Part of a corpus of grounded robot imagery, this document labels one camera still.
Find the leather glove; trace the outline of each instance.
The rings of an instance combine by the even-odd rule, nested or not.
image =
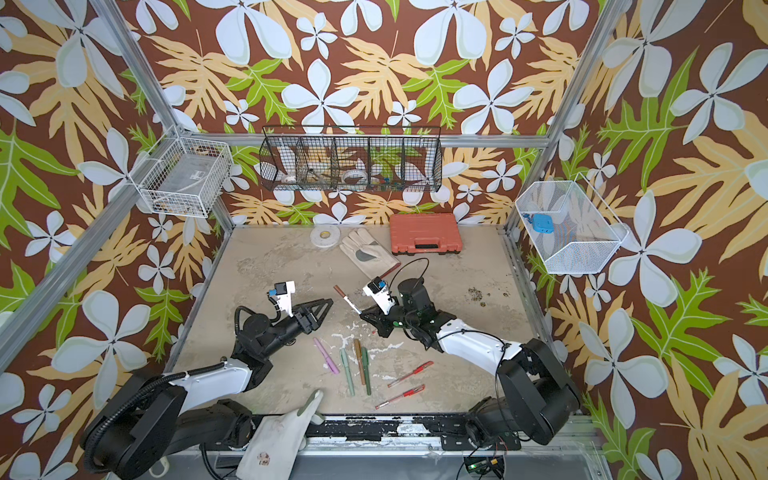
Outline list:
[[[364,228],[353,230],[352,233],[341,241],[339,248],[361,269],[369,280],[376,276],[385,276],[400,264]]]

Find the black wire basket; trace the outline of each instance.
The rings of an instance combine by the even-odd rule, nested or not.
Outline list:
[[[442,182],[439,127],[263,128],[260,173],[268,190],[437,191]]]

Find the black cable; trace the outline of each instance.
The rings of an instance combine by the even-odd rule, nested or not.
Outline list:
[[[217,363],[216,365],[205,366],[200,369],[190,370],[189,372],[179,372],[171,375],[162,376],[152,380],[147,385],[141,387],[138,392],[133,394],[125,403],[118,407],[118,409],[106,419],[104,419],[98,426],[96,426],[92,433],[85,441],[85,448],[83,449],[83,464],[86,470],[90,473],[107,473],[108,468],[104,468],[103,465],[96,465],[94,461],[94,454],[96,453],[96,446],[101,441],[104,433],[114,424],[122,415],[124,415],[129,409],[134,408],[141,400],[144,399],[149,393],[155,389],[164,387],[167,388],[170,382],[174,380],[180,380],[186,376],[200,375],[201,373],[208,373],[218,370],[224,367],[224,362]]]
[[[418,262],[419,260],[426,260],[427,261],[427,266],[424,267],[424,270],[422,271],[422,274],[419,275],[419,278],[424,278],[424,274],[427,273],[427,269],[429,268],[429,258],[422,257],[422,258],[417,258],[416,260],[411,260],[410,262],[408,262],[405,265],[401,266],[400,270],[397,270],[395,272],[395,276],[393,276],[392,277],[392,281],[389,282],[389,289],[390,289],[390,291],[396,287],[396,285],[395,285],[395,278],[397,278],[397,274],[400,273],[402,271],[402,269],[406,268],[411,263]]]
[[[280,307],[277,305],[277,300],[275,300],[274,297],[271,296],[270,294],[267,294],[266,297],[270,299],[270,302],[272,302],[272,304],[275,306],[275,318],[270,319],[270,323],[274,325],[275,323],[280,321],[280,316],[282,314],[280,313]]]
[[[413,338],[409,333],[408,330],[402,329],[402,332],[405,333],[405,335],[408,337],[409,340],[413,340],[414,342],[418,342],[417,339]]]
[[[432,342],[429,344],[429,346],[434,345],[435,343],[440,342],[440,340],[449,337],[451,335],[455,335],[456,333],[481,333],[482,335],[490,336],[493,339],[498,340],[502,344],[502,356],[498,359],[498,363],[496,364],[496,374],[493,377],[493,388],[496,392],[496,405],[498,406],[499,412],[502,414],[502,418],[504,419],[504,423],[507,425],[507,428],[510,432],[513,432],[517,435],[517,430],[513,429],[512,426],[509,424],[509,421],[507,420],[507,415],[504,414],[504,409],[502,408],[502,402],[498,399],[498,368],[502,366],[502,362],[504,361],[504,354],[507,353],[507,348],[511,346],[510,343],[506,343],[504,340],[498,338],[496,335],[493,335],[492,333],[482,332],[480,330],[467,330],[467,329],[461,329],[456,330],[455,332],[446,333],[445,335],[441,336],[435,342]]]
[[[214,471],[214,468],[210,466],[210,460],[208,460],[208,452],[205,450],[205,444],[200,444],[200,453],[203,454],[203,465],[205,465],[205,469],[208,471],[208,475],[214,477],[216,480],[224,480],[223,477],[220,477],[219,474],[217,474]]]
[[[469,456],[473,456],[478,450],[480,449],[480,445],[475,447],[474,450],[472,450],[472,453],[469,454]],[[456,480],[458,480],[458,474],[462,472],[462,467],[466,468],[466,464],[464,463],[464,457],[462,457],[462,464],[458,466],[458,472],[456,472]]]

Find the brown wall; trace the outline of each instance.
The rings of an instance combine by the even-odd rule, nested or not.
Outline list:
[[[104,209],[124,170],[160,133],[136,85],[120,75],[127,67],[107,48],[119,53],[100,20],[87,3],[82,12],[71,11],[73,4],[15,0],[0,10],[0,25],[9,33],[7,41],[0,34],[6,50],[0,54],[3,321],[12,321],[12,312]],[[78,41],[72,37],[82,26],[79,18],[90,25],[87,32],[96,32],[89,38],[98,55],[83,54],[83,48],[61,54],[68,38]],[[131,211],[0,376],[3,478],[38,478],[57,467],[57,478],[87,475],[76,447],[81,430],[130,370],[144,364],[162,370],[192,307],[190,292],[203,281],[204,258],[213,259],[220,241],[212,220],[185,230],[184,218],[176,217],[162,222],[173,224],[164,241],[154,235],[153,219],[157,215]],[[53,250],[49,233],[58,245]],[[160,258],[173,253],[164,273],[174,278],[162,277],[160,294],[140,275],[142,265],[154,266],[152,248]],[[109,339],[119,341],[108,347]]]
[[[548,170],[598,182],[601,168],[639,245],[599,275],[550,276],[522,240],[614,478],[768,478],[768,7],[701,4],[643,0],[622,18],[566,131],[583,149]],[[621,45],[644,38],[634,68]],[[683,108],[718,86],[713,114]]]
[[[416,3],[440,5],[439,2]],[[169,98],[178,109],[177,115],[189,128],[245,133],[260,131],[264,125],[295,125],[301,132],[301,125],[306,122],[353,122],[375,127],[386,127],[389,122],[402,126],[403,119],[394,118],[398,115],[393,113],[396,109],[394,102],[399,102],[409,110],[408,115],[418,117],[407,117],[406,120],[432,127],[431,134],[437,133],[435,127],[440,127],[443,134],[510,133],[513,125],[521,134],[543,134],[546,122],[560,104],[600,10],[600,2],[596,0],[569,3],[575,5],[576,12],[573,6],[559,0],[466,2],[458,14],[465,25],[465,37],[469,40],[486,37],[486,46],[480,49],[482,54],[479,55],[472,54],[471,48],[458,50],[456,19],[450,21],[445,35],[434,31],[419,37],[417,32],[422,25],[433,15],[447,15],[447,11],[445,6],[416,8],[409,0],[358,0],[355,4],[313,0],[258,3],[247,9],[247,12],[255,12],[250,15],[259,19],[258,25],[280,25],[278,34],[261,40],[250,21],[245,22],[243,34],[237,33],[242,24],[227,23],[225,15],[229,15],[226,18],[235,17],[233,6],[227,0],[168,2],[173,14],[167,13],[164,22],[155,11],[147,11],[142,6],[144,3],[118,2],[125,18],[141,36],[139,45],[149,58],[157,79],[164,88],[170,88]],[[367,5],[367,12],[380,11],[380,26],[374,18],[375,13],[366,14],[366,24],[358,4]],[[302,39],[312,35],[297,27],[297,19],[303,18],[302,22],[310,25],[319,12],[326,17],[326,26],[320,35],[328,41],[327,58],[323,57],[317,43],[308,50],[300,47]],[[515,25],[520,25],[526,13],[531,15],[531,23],[521,31],[520,38],[525,42],[519,43],[519,54],[513,57],[514,42],[504,48],[501,48],[502,44],[496,50],[497,42],[510,37],[510,31],[514,32],[508,28],[511,22],[514,20]],[[559,13],[564,14],[563,20],[555,28]],[[153,19],[151,24],[147,22],[148,15]],[[343,19],[352,17],[358,19],[356,31],[344,30]],[[505,19],[506,31],[503,31],[502,20]],[[545,24],[550,25],[546,31]],[[291,56],[283,60],[277,39],[281,35],[286,36],[286,42],[292,42]],[[435,58],[428,55],[434,48],[430,48],[427,38],[445,38],[445,48],[433,64],[426,63]],[[244,55],[235,53],[243,51],[250,53],[247,61]],[[308,77],[318,79],[322,84],[317,87],[320,90],[328,84],[326,97],[336,92],[336,103],[331,101],[337,109],[335,120],[327,112],[322,117],[311,116],[316,109],[314,104],[297,106],[301,104],[300,99],[305,98],[298,92],[305,96],[316,94]],[[490,113],[484,121],[478,116],[482,105],[488,103],[489,77],[492,78],[491,85],[499,91],[497,97],[507,95],[508,104],[502,100],[502,105],[498,106],[499,121]],[[465,88],[464,103],[455,100],[455,93],[460,88]],[[339,95],[346,100],[339,101]],[[246,108],[240,108],[240,101],[245,102]],[[229,111],[226,102],[232,105]],[[409,102],[415,103],[412,111]],[[233,110],[235,106],[245,112],[246,117],[238,117]],[[471,116],[475,122],[468,121]],[[309,192],[280,196],[258,186],[262,178],[257,173],[256,152],[257,149],[251,148],[236,154],[235,160],[242,173],[237,175],[231,193],[224,199],[237,221],[261,224],[330,221],[326,217],[316,219],[318,214],[338,219],[365,214],[365,220],[358,217],[348,221],[386,223],[390,214],[414,211],[416,205],[419,205],[416,211],[432,212],[451,212],[460,207],[458,216],[461,218],[475,216],[472,221],[503,223],[520,184],[520,174],[509,170],[517,163],[530,162],[530,159],[518,160],[518,153],[513,151],[448,149],[446,164],[462,162],[467,165],[453,165],[454,170],[444,170],[445,189],[431,198],[426,195],[421,198],[419,195],[403,196],[398,192],[343,196],[339,192],[330,195]],[[506,181],[509,190],[504,185],[489,188],[495,172],[502,168],[503,174],[509,177]],[[457,170],[463,170],[461,176],[448,178]],[[517,179],[517,187],[511,185],[513,177]],[[462,186],[479,195],[467,202],[466,195],[462,196],[460,190]]]

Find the white tape roll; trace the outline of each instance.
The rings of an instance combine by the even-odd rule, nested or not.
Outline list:
[[[318,225],[310,233],[312,245],[318,248],[332,248],[339,244],[341,230],[335,225]]]

